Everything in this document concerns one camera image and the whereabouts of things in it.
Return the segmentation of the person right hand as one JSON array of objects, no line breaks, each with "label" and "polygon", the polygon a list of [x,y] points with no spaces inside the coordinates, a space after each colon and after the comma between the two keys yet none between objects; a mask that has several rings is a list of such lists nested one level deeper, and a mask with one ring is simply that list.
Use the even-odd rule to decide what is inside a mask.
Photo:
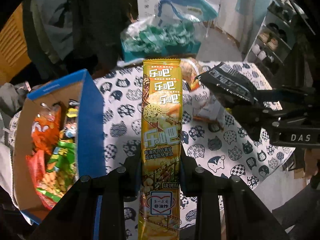
[{"label": "person right hand", "polygon": [[320,159],[319,149],[306,149],[304,152],[305,175],[308,179],[318,173],[317,163]]}]

